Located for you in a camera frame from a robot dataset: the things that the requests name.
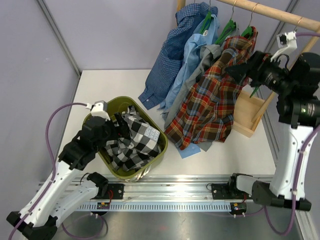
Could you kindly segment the black white checkered shirt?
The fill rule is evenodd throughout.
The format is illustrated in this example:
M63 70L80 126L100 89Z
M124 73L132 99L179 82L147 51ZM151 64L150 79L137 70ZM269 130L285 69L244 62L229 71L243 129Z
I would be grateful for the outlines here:
M130 128L130 140L119 137L106 142L105 150L115 170L139 170L161 152L160 131L145 121L133 105L121 113Z

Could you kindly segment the green hanger of plaid shirt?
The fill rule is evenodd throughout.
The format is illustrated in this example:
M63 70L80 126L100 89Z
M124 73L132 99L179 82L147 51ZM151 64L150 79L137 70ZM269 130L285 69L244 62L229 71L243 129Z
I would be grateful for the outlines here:
M242 32L242 34L240 35L241 37L245 38L245 39L250 39L252 36L253 36L253 29L252 29L252 26L251 26L251 22L252 22L252 19L253 19L253 13L257 7L257 5L259 5L260 3L256 3L251 11L251 14L250 14L250 21L248 23L248 26L247 28Z

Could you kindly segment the red plaid shirt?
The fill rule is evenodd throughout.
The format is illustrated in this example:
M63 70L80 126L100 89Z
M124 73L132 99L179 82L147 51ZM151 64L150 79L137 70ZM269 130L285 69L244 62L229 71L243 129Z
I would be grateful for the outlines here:
M226 39L221 55L199 81L189 89L172 121L165 128L167 138L180 150L191 143L225 142L234 123L237 98L248 83L235 80L225 72L227 67L245 63L253 54L258 31Z

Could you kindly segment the green hanger with metal hook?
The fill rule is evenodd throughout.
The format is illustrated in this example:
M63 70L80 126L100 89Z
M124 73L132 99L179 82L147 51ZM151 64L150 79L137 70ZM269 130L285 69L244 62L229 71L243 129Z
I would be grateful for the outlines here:
M258 89L260 88L261 84L260 83L254 83L253 81L249 84L252 88L253 88L253 91L252 93L250 94L250 98L252 98L256 92L258 91Z

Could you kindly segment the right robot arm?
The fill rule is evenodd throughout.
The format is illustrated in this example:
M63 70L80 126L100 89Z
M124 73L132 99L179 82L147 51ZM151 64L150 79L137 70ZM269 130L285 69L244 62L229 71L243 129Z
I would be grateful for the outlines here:
M235 174L227 193L239 198L244 192L256 204L310 211L305 197L305 175L309 150L320 129L320 101L315 96L320 82L320 56L313 52L299 55L293 67L280 68L271 55L256 51L242 64L225 69L236 83L250 78L252 87L268 87L278 95L278 121L283 126L283 144L274 176L270 183L252 176Z

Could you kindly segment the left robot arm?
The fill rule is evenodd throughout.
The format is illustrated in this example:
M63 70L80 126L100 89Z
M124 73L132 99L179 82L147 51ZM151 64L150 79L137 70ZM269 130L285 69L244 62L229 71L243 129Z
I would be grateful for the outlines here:
M54 164L52 174L34 198L6 220L28 240L51 240L62 222L90 199L113 196L109 181L90 173L78 189L60 201L69 184L81 174L96 154L120 134L107 113L93 113L82 129L67 143Z

